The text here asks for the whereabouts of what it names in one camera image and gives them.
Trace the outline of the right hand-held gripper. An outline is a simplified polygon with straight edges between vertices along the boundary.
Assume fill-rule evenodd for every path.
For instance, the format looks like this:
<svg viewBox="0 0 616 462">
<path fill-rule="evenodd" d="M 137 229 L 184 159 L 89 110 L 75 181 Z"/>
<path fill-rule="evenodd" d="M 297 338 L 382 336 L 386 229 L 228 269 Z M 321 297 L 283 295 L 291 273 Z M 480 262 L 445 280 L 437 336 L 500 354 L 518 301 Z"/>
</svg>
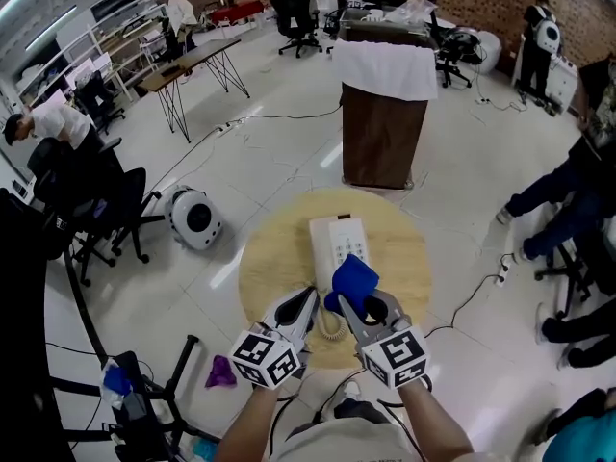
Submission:
<svg viewBox="0 0 616 462">
<path fill-rule="evenodd" d="M 358 360 L 383 385 L 398 389 L 426 373 L 424 334 L 393 295 L 376 289 L 361 301 L 338 295 L 338 302 Z"/>
</svg>

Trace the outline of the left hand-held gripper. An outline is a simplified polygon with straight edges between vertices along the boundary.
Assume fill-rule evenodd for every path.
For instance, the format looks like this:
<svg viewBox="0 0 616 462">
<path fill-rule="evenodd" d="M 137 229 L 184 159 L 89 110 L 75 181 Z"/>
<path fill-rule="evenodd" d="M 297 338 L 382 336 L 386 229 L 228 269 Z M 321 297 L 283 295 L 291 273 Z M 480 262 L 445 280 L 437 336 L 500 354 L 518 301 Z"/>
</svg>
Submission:
<svg viewBox="0 0 616 462">
<path fill-rule="evenodd" d="M 304 341 L 315 324 L 319 306 L 314 286 L 291 291 L 274 301 L 262 323 L 255 322 L 243 331 L 229 352 L 229 360 L 240 376 L 269 390 L 278 389 L 291 377 L 301 378 L 310 355 Z"/>
</svg>

